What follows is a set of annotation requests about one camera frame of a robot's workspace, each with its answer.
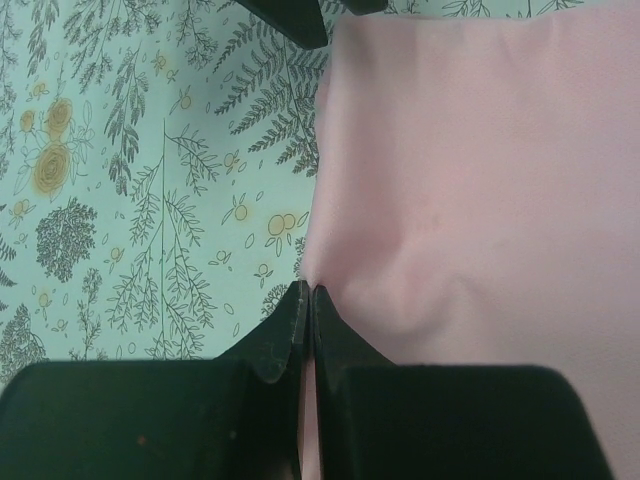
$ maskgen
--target black object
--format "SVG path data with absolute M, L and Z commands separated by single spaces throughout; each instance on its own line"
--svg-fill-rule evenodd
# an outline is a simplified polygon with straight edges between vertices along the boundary
M 302 48 L 328 43 L 318 0 L 237 0 Z M 388 0 L 341 0 L 355 15 L 381 12 Z
M 395 366 L 294 282 L 212 361 L 22 370 L 0 398 L 0 479 L 299 480 L 309 348 L 327 480 L 612 478 L 557 373 Z

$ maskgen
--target botanical print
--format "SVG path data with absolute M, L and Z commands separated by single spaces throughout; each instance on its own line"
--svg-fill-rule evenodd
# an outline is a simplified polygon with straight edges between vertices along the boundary
M 319 4 L 331 37 L 346 8 Z M 48 358 L 212 358 L 270 315 L 301 278 L 329 48 L 235 0 L 0 0 L 0 31 L 0 385 Z

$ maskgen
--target pink fabric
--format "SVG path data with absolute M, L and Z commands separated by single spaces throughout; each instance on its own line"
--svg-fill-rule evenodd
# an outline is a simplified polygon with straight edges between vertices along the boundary
M 305 277 L 394 361 L 558 369 L 639 479 L 640 2 L 344 18 L 331 63 Z

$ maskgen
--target fabric fold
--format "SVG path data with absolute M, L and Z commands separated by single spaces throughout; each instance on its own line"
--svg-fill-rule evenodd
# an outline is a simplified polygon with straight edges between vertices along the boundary
M 302 262 L 396 362 L 560 371 L 622 480 L 640 478 L 638 25 L 638 2 L 342 18 Z

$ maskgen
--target floral pattern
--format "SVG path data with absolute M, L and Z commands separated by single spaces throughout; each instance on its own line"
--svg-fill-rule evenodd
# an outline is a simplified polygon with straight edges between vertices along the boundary
M 331 34 L 345 8 L 320 6 Z M 0 387 L 47 359 L 214 357 L 269 315 L 300 275 L 328 49 L 217 0 L 0 0 L 0 31 Z

